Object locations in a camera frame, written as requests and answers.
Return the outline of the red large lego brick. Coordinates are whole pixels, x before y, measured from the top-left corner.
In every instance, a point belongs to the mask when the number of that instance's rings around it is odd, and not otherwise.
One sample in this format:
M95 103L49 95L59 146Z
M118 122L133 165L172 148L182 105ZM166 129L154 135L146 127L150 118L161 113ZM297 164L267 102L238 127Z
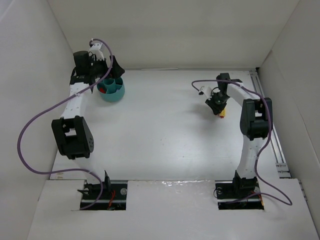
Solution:
M103 94L106 93L106 90L105 90L103 87L99 87L98 90L99 90L101 93L103 93Z

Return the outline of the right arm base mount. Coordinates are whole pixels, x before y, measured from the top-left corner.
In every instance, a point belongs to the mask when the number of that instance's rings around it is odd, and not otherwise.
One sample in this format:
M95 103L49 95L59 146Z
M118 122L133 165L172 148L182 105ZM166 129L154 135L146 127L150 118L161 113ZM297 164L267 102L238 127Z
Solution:
M216 181L214 195L217 198L219 210L264 210L260 195L246 198L259 190L256 178L244 183L236 183L236 180Z

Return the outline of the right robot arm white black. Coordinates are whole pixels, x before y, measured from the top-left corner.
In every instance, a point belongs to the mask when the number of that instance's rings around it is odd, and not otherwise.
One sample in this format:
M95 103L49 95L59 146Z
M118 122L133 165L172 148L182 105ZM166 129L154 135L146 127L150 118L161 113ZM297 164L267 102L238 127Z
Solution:
M216 116L226 108L228 99L234 99L241 106L239 127L243 136L240 162L232 183L219 187L230 198L243 198L257 186L255 163L272 129L272 100L262 99L257 93L246 89L241 80L231 79L228 73L219 74L216 81L218 91L202 86L199 92L205 95L205 103Z

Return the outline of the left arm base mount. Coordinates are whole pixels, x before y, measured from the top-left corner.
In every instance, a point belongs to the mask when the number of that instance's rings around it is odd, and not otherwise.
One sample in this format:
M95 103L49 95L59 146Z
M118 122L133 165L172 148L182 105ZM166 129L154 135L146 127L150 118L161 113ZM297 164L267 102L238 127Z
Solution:
M105 186L102 195L95 204L101 186L99 184L85 184L82 189L78 189L82 194L80 201L81 210L93 211L125 211L127 206L128 181L111 180L110 184Z

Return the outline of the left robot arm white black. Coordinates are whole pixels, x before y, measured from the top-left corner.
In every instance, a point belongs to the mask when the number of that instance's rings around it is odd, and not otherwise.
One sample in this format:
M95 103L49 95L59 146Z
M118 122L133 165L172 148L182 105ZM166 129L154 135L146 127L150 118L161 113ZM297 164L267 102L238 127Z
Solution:
M116 57L110 55L110 64L101 50L90 49L73 53L75 67L69 82L69 96L65 109L58 119L51 122L54 139L61 156L73 161L77 168L86 170L89 184L106 182L106 171L91 160L95 142L85 120L88 100L95 87L103 94L114 95L121 91L125 70Z

